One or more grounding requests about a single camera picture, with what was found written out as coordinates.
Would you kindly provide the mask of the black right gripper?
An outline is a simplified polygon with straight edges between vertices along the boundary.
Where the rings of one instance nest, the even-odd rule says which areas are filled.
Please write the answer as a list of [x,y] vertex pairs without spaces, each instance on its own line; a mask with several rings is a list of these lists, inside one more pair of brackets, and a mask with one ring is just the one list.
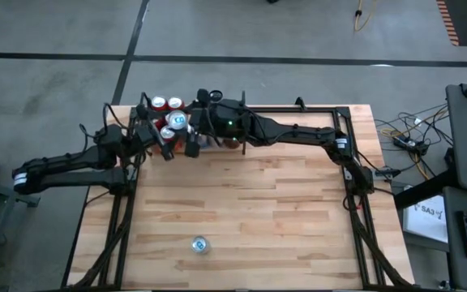
[[246,107],[244,92],[240,101],[226,99],[223,95],[219,102],[211,102],[209,93],[207,89],[199,89],[196,99],[182,110],[188,115],[184,150],[187,157],[199,156],[202,150],[199,146],[201,135],[207,135],[211,148],[215,149],[214,141],[217,138],[236,139],[243,145],[250,129],[251,112]]

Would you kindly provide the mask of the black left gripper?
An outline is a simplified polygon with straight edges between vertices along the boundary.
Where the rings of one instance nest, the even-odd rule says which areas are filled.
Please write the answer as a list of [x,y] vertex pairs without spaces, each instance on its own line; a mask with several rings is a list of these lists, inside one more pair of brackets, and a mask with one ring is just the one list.
[[[136,107],[137,118],[140,120],[140,125],[135,128],[135,138],[139,141],[142,148],[150,148],[157,145],[161,150],[163,144],[160,130],[155,124],[166,124],[167,116],[162,112],[156,112],[149,109],[145,104],[138,104]],[[165,161],[171,161],[174,158],[174,152],[162,152]]]

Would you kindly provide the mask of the red Fanta strawberry can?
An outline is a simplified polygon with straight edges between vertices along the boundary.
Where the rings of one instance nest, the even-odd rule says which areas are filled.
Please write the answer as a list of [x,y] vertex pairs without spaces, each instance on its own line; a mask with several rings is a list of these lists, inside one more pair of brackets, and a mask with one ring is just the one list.
[[182,152],[183,151],[183,138],[175,130],[168,126],[163,126],[160,130],[160,135],[163,141],[161,146],[162,152]]

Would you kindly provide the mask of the black power strip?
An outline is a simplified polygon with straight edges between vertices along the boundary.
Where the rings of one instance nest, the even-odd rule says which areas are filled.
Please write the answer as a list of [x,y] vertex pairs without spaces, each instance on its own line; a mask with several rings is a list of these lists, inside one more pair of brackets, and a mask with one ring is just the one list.
[[398,148],[420,156],[426,155],[427,150],[429,148],[429,145],[426,144],[424,141],[413,140],[404,135],[393,137],[392,142]]

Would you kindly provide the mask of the black desk beam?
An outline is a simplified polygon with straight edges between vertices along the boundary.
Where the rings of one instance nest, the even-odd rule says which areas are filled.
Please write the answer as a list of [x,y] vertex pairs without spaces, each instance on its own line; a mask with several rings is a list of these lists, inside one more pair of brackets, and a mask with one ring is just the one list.
[[444,171],[435,177],[394,195],[397,209],[408,208],[442,192],[444,187],[458,187],[456,169]]

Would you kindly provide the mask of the white paper sign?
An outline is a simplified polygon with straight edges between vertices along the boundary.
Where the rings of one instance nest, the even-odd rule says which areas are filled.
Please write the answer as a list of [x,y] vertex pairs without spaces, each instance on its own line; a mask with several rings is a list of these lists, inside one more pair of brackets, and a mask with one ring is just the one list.
[[436,195],[403,210],[403,231],[441,243],[448,242],[444,198]]

